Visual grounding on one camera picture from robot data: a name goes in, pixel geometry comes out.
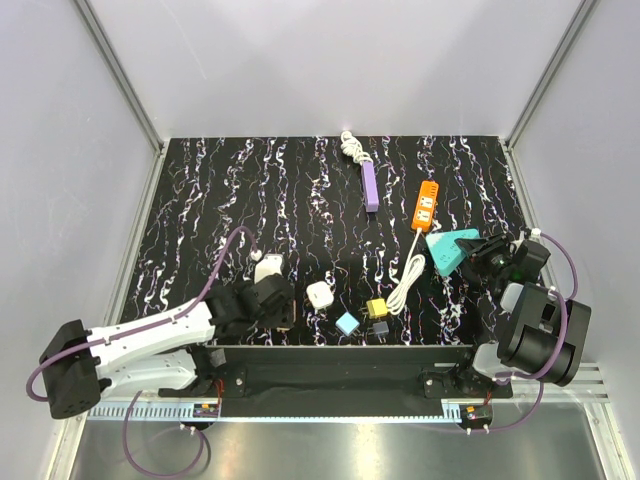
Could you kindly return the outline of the blue cube plug adapter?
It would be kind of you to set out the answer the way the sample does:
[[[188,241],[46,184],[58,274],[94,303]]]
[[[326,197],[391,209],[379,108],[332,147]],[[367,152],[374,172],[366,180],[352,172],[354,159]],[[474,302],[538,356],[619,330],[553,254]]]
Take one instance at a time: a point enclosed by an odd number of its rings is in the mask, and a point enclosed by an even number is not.
[[[349,312],[342,314],[335,322],[336,328],[345,336],[352,335],[359,325],[359,321]]]

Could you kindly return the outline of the grey cube plug adapter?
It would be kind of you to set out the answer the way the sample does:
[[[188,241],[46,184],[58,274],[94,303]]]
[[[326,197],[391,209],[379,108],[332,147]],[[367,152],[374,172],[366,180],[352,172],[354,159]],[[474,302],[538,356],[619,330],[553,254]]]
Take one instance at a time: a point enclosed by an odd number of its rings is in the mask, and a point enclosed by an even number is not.
[[[386,321],[376,322],[371,326],[371,332],[379,339],[386,338],[390,332],[389,325]]]

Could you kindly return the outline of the orange power strip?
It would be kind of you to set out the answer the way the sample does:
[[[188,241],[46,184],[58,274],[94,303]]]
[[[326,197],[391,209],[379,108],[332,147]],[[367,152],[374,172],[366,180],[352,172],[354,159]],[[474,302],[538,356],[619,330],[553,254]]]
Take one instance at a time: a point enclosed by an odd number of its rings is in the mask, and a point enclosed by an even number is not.
[[[437,196],[439,184],[434,181],[423,181],[421,183],[416,208],[411,221],[411,229],[427,232],[432,224],[435,209],[437,206]]]

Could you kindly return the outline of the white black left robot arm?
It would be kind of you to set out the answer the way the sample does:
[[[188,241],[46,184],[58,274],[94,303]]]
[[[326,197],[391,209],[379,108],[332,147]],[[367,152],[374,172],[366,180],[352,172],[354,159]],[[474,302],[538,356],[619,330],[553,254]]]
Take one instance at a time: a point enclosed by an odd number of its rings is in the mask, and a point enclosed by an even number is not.
[[[110,396],[153,392],[161,397],[214,394],[220,368],[206,348],[253,328],[288,330],[295,313],[294,286],[274,273],[256,283],[217,285],[167,312],[125,324],[88,329],[62,325],[39,358],[35,375],[53,419],[85,413]]]

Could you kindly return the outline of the yellow cube plug adapter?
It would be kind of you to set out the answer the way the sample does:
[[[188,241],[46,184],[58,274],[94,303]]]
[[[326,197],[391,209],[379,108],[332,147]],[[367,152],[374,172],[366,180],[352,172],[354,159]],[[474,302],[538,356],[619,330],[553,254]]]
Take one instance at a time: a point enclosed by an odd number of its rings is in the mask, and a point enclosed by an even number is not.
[[[383,298],[367,300],[362,309],[363,315],[367,319],[380,319],[389,315],[389,309]]]

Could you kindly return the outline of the teal triangular power strip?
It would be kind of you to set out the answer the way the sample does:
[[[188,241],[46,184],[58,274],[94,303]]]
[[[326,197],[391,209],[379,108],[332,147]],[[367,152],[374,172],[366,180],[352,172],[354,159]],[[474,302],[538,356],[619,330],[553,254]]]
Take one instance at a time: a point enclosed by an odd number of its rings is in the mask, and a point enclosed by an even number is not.
[[[426,244],[438,274],[442,277],[450,276],[465,258],[456,244],[458,239],[479,238],[479,231],[475,228],[428,234]]]

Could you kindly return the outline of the white plug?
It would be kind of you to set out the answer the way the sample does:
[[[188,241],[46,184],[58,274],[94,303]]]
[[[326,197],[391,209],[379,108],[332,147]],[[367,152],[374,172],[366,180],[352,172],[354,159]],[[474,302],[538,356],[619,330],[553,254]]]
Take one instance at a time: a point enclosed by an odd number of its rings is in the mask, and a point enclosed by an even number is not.
[[[334,303],[331,286],[325,281],[318,281],[306,287],[306,296],[315,312],[326,310]]]

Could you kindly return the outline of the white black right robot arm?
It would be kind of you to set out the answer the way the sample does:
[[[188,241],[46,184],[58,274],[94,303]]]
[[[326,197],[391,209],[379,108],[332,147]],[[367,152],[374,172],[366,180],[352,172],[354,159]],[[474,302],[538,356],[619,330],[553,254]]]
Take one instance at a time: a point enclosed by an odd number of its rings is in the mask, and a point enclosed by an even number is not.
[[[569,264],[573,286],[568,295],[538,283],[551,257],[544,240]],[[487,283],[509,320],[497,342],[474,347],[456,364],[448,374],[451,385],[470,397],[514,378],[568,385],[579,369],[591,318],[591,308],[576,300],[578,275],[568,251],[539,229],[525,230],[516,240],[500,234],[455,243],[463,254],[464,277]]]

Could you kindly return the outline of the purple power strip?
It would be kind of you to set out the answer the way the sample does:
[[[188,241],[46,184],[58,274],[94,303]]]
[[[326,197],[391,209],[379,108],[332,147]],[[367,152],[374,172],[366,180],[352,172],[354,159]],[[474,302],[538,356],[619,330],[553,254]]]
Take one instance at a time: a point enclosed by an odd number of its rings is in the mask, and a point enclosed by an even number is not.
[[[365,161],[361,166],[361,180],[364,195],[364,207],[367,213],[376,213],[379,209],[379,194],[373,163]]]

